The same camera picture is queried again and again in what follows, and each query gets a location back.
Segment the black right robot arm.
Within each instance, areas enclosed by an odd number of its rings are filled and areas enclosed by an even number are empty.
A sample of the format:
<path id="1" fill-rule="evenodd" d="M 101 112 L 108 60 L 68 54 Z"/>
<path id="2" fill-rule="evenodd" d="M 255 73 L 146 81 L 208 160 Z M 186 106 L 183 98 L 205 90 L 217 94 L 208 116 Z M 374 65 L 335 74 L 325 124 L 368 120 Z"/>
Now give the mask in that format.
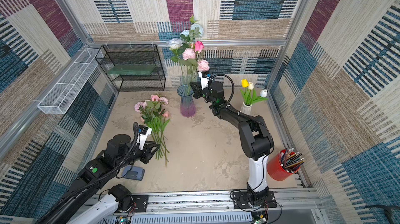
<path id="1" fill-rule="evenodd" d="M 249 159 L 249 179 L 246 190 L 232 190 L 230 198 L 234 208 L 249 212 L 264 208 L 275 208 L 278 203 L 267 183 L 267 159 L 274 151 L 273 138 L 261 116 L 251 116 L 235 109 L 230 101 L 234 95 L 234 83 L 227 75 L 210 75 L 209 72 L 198 72 L 200 82 L 190 82 L 194 98 L 203 98 L 210 103 L 214 116 L 232 124 L 238 129 L 241 148 Z M 223 84 L 215 81 L 216 77 L 230 80 L 232 91 L 226 100 Z"/>

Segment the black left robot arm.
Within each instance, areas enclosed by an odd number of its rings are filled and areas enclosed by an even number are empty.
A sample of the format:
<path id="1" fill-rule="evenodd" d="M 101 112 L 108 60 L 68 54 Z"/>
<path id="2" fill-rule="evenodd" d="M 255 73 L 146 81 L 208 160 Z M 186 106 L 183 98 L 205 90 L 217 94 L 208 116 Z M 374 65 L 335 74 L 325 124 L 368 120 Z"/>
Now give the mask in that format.
<path id="1" fill-rule="evenodd" d="M 40 217 L 37 224 L 66 224 L 75 213 L 103 186 L 115 178 L 120 170 L 136 161 L 147 164 L 160 149 L 160 144 L 147 141 L 153 129 L 133 124 L 134 136 L 117 134 L 107 143 L 95 159 L 78 173 L 66 193 Z"/>

